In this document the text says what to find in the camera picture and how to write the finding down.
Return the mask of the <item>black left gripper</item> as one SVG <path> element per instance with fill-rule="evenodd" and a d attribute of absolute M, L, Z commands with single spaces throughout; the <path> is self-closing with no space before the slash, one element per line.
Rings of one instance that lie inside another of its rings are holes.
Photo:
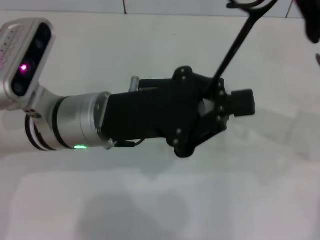
<path fill-rule="evenodd" d="M 190 157 L 203 99 L 194 74 L 191 67 L 180 67 L 172 78 L 142 79 L 137 91 L 111 95 L 102 135 L 115 142 L 164 138 L 178 157 Z"/>

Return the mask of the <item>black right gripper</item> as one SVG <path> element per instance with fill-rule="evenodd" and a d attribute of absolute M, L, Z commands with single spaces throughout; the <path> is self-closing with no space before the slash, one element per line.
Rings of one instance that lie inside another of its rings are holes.
<path fill-rule="evenodd" d="M 320 42 L 320 1 L 296 0 L 295 1 L 305 23 L 307 38 L 313 43 Z"/>

